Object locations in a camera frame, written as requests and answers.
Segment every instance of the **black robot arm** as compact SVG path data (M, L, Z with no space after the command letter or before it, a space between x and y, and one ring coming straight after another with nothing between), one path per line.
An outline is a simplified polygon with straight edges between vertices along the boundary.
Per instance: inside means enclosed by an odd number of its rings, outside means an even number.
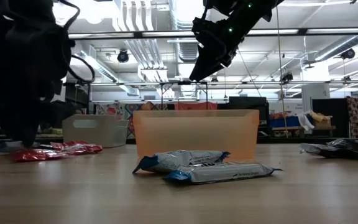
M64 116L75 112L72 105L51 103L68 72L83 83L94 80L94 70L84 60L91 80L70 68L75 42L68 38L68 28L80 9L60 2L78 10L63 27L55 23L52 0L0 0L0 127L26 147L32 145L40 123L61 119L62 111Z
M207 21L205 11L202 18L194 19L192 31L201 45L190 80L200 81L228 67L249 31L260 18L270 22L272 9L281 2L283 0L204 0L206 10L214 8L228 18Z

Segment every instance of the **orange plastic bin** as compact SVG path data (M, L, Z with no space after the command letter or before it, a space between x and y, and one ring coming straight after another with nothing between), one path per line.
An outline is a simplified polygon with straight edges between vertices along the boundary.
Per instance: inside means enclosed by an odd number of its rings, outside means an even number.
M135 111L140 158L157 152L212 150L227 161L255 161L258 110Z

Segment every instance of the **blue snack bag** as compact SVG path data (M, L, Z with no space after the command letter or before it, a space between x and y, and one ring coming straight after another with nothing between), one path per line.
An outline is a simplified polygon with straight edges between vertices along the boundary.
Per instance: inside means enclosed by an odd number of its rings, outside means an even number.
M156 153L154 156L145 156L132 172L142 169L149 172L169 173L180 166L202 164L209 162L222 162L230 152L220 151L175 151Z
M189 182L193 184L208 184L232 180L245 180L269 177L274 169L259 163L248 162L215 162L192 166L181 166L168 174L164 179Z

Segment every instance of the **red wrapper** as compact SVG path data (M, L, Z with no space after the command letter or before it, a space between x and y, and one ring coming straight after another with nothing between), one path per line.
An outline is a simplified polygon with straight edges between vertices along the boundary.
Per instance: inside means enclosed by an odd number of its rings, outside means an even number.
M11 156L15 162L32 162L63 159L67 157L67 154L64 152L57 152L53 150L29 149L13 152Z
M67 153L69 156L96 154L103 150L102 146L89 144L84 141L72 141L66 143L50 143L54 150Z

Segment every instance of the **table surface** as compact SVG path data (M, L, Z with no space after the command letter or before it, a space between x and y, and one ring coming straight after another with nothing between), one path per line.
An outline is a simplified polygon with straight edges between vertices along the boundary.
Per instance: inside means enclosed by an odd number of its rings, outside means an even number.
M257 146L272 177L174 186L132 175L135 146L62 161L0 161L0 223L358 223L358 161Z

